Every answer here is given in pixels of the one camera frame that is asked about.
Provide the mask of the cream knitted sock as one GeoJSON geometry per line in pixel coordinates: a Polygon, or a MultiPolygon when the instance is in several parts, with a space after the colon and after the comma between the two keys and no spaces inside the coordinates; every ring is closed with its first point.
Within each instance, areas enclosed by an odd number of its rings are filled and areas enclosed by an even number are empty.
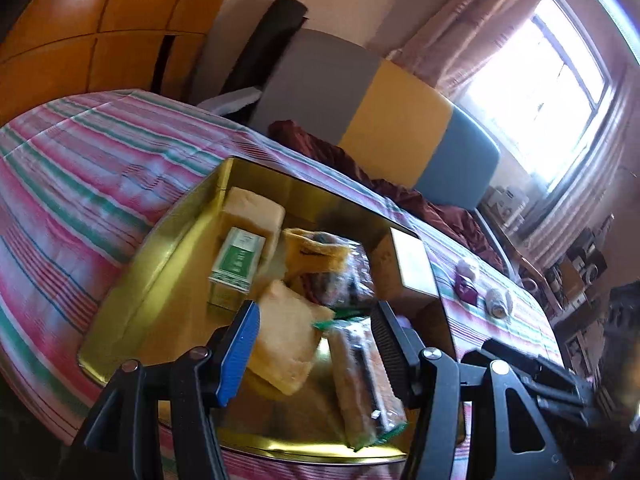
{"type": "Polygon", "coordinates": [[[510,290],[489,289],[485,295],[485,309],[493,318],[510,318],[513,311],[513,298],[510,290]]]}

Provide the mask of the purple pouch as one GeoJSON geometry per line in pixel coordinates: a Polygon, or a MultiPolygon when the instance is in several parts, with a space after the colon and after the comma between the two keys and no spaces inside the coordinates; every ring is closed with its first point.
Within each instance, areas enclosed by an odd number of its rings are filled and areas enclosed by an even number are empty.
{"type": "Polygon", "coordinates": [[[478,291],[473,280],[467,276],[457,273],[454,280],[454,292],[460,301],[476,307],[478,301],[478,291]]]}

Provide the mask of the patterned snack packet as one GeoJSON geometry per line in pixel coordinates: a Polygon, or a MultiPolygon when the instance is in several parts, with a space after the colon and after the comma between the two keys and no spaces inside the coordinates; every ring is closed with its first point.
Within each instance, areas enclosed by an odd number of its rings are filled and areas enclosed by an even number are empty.
{"type": "Polygon", "coordinates": [[[348,447],[358,452],[401,434],[408,425],[405,408],[388,379],[370,318],[341,318],[314,327],[329,344],[348,447]]]}
{"type": "Polygon", "coordinates": [[[349,242],[346,268],[302,274],[299,285],[304,296],[314,304],[332,309],[356,308],[375,297],[370,264],[361,244],[349,242]]]}

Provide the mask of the white cardboard box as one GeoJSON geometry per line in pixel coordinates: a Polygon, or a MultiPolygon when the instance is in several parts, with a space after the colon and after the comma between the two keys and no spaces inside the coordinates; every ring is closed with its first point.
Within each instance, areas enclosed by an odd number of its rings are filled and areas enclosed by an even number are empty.
{"type": "Polygon", "coordinates": [[[397,311],[420,310],[439,298],[430,259],[419,237],[389,228],[370,252],[369,262],[378,298],[397,311]]]}

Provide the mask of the large yellow sponge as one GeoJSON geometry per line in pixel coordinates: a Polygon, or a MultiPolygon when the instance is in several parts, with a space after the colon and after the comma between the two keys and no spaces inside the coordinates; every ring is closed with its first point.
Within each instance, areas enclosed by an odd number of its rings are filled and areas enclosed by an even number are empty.
{"type": "Polygon", "coordinates": [[[332,309],[312,304],[282,281],[258,298],[260,324],[248,368],[280,393],[292,396],[306,382],[321,339],[317,323],[331,322],[332,309]]]}

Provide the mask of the green white small box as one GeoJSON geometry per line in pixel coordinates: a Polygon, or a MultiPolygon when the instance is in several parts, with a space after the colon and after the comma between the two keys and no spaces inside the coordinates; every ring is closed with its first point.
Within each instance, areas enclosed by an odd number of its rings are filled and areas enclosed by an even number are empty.
{"type": "Polygon", "coordinates": [[[252,288],[265,239],[234,226],[222,244],[209,274],[211,306],[239,309],[252,288]]]}

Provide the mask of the small yellow sponge block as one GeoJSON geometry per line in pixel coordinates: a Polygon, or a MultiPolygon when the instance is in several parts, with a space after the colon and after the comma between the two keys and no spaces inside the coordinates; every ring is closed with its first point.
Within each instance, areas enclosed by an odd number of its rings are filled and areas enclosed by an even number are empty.
{"type": "Polygon", "coordinates": [[[264,196],[230,188],[217,222],[217,238],[222,244],[232,228],[259,235],[265,239],[259,264],[265,266],[277,248],[285,209],[264,196]]]}

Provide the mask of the stereo shelf clutter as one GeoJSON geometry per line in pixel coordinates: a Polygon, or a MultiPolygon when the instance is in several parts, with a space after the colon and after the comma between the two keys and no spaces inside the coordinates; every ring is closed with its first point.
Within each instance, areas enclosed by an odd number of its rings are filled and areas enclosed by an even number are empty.
{"type": "Polygon", "coordinates": [[[495,235],[511,280],[539,301],[550,320],[557,321],[588,301],[587,289],[608,268],[602,248],[614,217],[606,217],[597,229],[584,229],[559,260],[543,268],[525,255],[524,246],[515,239],[525,200],[519,190],[491,186],[478,204],[478,218],[495,235]]]}

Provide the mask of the gold metal tray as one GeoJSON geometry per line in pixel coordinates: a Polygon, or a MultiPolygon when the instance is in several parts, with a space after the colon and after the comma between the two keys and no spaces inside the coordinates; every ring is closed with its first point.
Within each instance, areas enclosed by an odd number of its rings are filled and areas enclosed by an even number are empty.
{"type": "MultiPolygon", "coordinates": [[[[183,196],[154,226],[103,299],[78,350],[80,367],[104,385],[128,359],[144,365],[173,361],[206,344],[233,312],[209,304],[208,276],[219,244],[216,223],[228,191],[244,188],[285,209],[284,226],[328,231],[378,246],[400,223],[318,186],[258,162],[230,157],[183,196]]],[[[413,429],[355,452],[347,444],[335,395],[329,345],[321,341],[303,388],[280,393],[252,372],[238,394],[214,413],[220,445],[245,455],[325,465],[397,463],[413,429]]]]}

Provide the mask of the dark red blanket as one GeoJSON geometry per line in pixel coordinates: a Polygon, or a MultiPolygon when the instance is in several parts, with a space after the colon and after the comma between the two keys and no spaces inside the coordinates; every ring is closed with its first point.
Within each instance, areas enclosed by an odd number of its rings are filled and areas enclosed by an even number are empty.
{"type": "Polygon", "coordinates": [[[449,236],[499,272],[506,273],[502,258],[469,211],[457,206],[436,205],[413,188],[405,188],[384,179],[371,179],[342,148],[313,136],[292,120],[273,122],[267,129],[267,136],[286,148],[337,170],[370,191],[389,198],[413,217],[449,236]]]}

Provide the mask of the striped bed cover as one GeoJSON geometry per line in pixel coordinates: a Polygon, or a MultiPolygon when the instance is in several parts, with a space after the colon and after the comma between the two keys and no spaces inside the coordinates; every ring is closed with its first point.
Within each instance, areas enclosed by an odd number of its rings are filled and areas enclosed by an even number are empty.
{"type": "Polygon", "coordinates": [[[60,440],[73,440],[100,392],[76,354],[101,301],[154,224],[231,156],[322,186],[416,232],[457,354],[496,338],[559,361],[552,328],[528,292],[514,292],[513,314],[502,322],[462,304],[452,280],[464,248],[337,170],[151,92],[66,96],[1,130],[1,373],[60,440]]]}

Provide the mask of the grey yellow blue headboard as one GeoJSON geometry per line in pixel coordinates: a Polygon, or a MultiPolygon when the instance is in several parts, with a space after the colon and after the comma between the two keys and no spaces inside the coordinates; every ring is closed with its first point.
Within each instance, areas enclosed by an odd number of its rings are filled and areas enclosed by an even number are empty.
{"type": "Polygon", "coordinates": [[[318,30],[293,37],[248,125],[264,133],[277,120],[339,146],[370,178],[437,205],[475,209],[500,158],[488,133],[431,86],[318,30]]]}

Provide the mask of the pink curtain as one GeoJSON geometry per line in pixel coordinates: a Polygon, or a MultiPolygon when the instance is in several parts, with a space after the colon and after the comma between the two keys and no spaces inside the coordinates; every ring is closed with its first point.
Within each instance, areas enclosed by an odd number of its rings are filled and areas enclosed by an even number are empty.
{"type": "Polygon", "coordinates": [[[529,20],[541,0],[448,0],[387,55],[448,99],[529,20]]]}

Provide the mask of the black rolled mat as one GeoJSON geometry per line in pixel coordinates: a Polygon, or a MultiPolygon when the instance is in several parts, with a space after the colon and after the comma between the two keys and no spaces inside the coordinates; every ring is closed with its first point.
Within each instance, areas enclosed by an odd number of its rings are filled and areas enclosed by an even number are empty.
{"type": "Polygon", "coordinates": [[[273,0],[248,38],[221,93],[264,88],[296,32],[307,21],[308,8],[298,0],[273,0]]]}

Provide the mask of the wooden wardrobe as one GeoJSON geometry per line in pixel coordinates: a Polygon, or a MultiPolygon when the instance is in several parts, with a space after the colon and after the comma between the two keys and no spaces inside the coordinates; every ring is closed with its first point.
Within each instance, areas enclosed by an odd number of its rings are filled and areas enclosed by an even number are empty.
{"type": "Polygon", "coordinates": [[[1,41],[1,120],[74,94],[183,100],[224,0],[30,0],[1,41]]]}

